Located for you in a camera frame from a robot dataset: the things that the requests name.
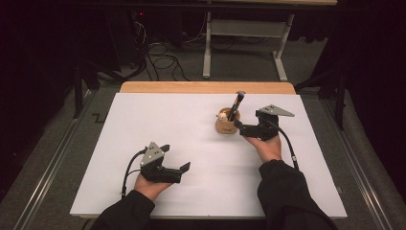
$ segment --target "metal rail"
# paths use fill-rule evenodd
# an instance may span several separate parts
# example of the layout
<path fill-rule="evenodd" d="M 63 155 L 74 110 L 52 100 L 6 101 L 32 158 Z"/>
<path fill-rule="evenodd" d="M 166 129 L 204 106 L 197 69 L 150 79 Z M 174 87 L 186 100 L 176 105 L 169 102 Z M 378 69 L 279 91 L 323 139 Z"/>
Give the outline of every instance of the metal rail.
<path fill-rule="evenodd" d="M 24 211 L 22 212 L 20 218 L 18 219 L 17 223 L 14 225 L 14 230 L 20 229 L 29 229 L 31 222 L 33 221 L 36 212 L 38 211 L 41 203 L 47 194 L 49 188 L 54 181 L 54 178 L 57 174 L 57 171 L 63 161 L 63 158 L 66 154 L 66 148 L 70 143 L 71 138 L 73 137 L 75 130 L 78 127 L 81 117 L 83 116 L 86 108 L 94 99 L 96 93 L 91 92 L 90 90 L 87 91 L 86 95 L 84 96 L 84 107 L 81 113 L 78 115 L 77 119 L 73 119 L 71 124 L 69 125 L 68 129 L 66 130 L 64 136 L 62 137 L 59 146 L 56 149 L 54 157 L 52 158 L 50 164 L 48 165 L 45 173 L 42 175 L 41 179 L 39 180 L 29 202 L 27 203 Z"/>

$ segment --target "table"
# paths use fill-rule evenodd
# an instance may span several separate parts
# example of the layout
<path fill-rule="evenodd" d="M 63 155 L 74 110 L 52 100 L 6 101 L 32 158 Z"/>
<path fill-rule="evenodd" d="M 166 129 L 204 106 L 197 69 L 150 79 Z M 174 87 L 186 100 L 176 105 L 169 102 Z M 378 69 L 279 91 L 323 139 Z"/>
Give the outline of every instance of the table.
<path fill-rule="evenodd" d="M 290 83 L 196 81 L 123 84 L 110 108 L 71 215 L 95 218 L 118 201 L 129 159 L 154 141 L 158 146 L 170 144 L 164 166 L 178 168 L 189 161 L 192 164 L 182 182 L 155 201 L 153 218 L 263 218 L 256 196 L 259 158 L 239 135 L 223 135 L 214 130 L 216 112 L 223 105 L 229 106 L 238 90 L 247 93 L 239 109 L 241 121 L 246 124 L 257 121 L 255 110 L 271 101 L 295 113 L 294 119 L 280 117 L 280 126 L 293 148 L 306 146 L 295 151 L 310 193 L 330 217 L 346 217 L 303 103 Z M 284 141 L 282 149 L 285 162 L 292 165 Z M 133 174 L 128 178 L 127 187 L 135 178 Z"/>
<path fill-rule="evenodd" d="M 260 3 L 260 4 L 288 4 L 288 5 L 314 5 L 314 6 L 335 6 L 337 0 L 208 0 L 212 2 L 229 3 Z M 207 12 L 206 24 L 206 49 L 203 60 L 203 79 L 209 79 L 211 73 L 212 35 L 242 35 L 255 37 L 274 37 L 281 40 L 277 51 L 272 52 L 275 66 L 277 67 L 280 81 L 287 81 L 283 68 L 281 56 L 292 27 L 294 14 L 289 14 L 285 22 L 264 22 L 264 21 L 242 21 L 212 19 L 212 13 Z"/>

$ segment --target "table leg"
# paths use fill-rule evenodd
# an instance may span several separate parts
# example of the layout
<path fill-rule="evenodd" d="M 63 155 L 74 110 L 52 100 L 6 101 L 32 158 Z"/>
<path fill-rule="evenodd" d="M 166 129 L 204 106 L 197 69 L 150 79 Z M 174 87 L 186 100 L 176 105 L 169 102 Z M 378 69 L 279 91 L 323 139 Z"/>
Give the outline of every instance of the table leg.
<path fill-rule="evenodd" d="M 293 18 L 295 17 L 294 14 L 290 14 L 286 21 L 286 26 L 284 27 L 283 34 L 281 37 L 281 45 L 278 51 L 273 52 L 273 58 L 275 61 L 275 65 L 277 67 L 278 75 L 280 81 L 287 81 L 286 73 L 284 72 L 281 56 L 284 49 L 284 45 L 286 44 L 287 37 L 289 36 L 290 28 L 292 27 Z"/>
<path fill-rule="evenodd" d="M 206 49 L 204 53 L 203 60 L 203 79 L 210 78 L 210 69 L 212 65 L 212 50 L 210 48 L 212 36 L 212 13 L 207 12 L 207 23 L 206 23 Z"/>

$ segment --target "black sleeve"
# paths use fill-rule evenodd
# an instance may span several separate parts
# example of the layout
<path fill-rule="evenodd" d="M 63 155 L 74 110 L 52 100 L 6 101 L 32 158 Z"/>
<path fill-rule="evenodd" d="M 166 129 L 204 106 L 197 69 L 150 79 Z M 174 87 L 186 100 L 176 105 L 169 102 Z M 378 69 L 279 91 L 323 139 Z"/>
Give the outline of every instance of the black sleeve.
<path fill-rule="evenodd" d="M 302 172 L 281 160 L 262 164 L 259 172 L 258 197 L 267 229 L 337 229 L 311 198 Z"/>
<path fill-rule="evenodd" d="M 105 209 L 95 220 L 91 230 L 104 229 L 147 229 L 149 215 L 155 204 L 133 190 L 124 199 Z"/>

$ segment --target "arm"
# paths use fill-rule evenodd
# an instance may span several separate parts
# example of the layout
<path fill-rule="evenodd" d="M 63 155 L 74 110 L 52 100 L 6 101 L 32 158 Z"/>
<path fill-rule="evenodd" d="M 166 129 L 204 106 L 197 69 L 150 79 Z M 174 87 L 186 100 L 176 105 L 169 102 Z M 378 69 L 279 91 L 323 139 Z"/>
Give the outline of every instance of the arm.
<path fill-rule="evenodd" d="M 149 215 L 155 207 L 153 201 L 170 185 L 172 184 L 151 183 L 139 174 L 134 190 L 105 209 L 91 229 L 148 229 Z"/>
<path fill-rule="evenodd" d="M 267 229 L 336 229 L 331 219 L 311 198 L 305 176 L 282 161 L 281 139 L 266 142 L 245 137 L 257 150 L 262 165 L 259 202 Z"/>

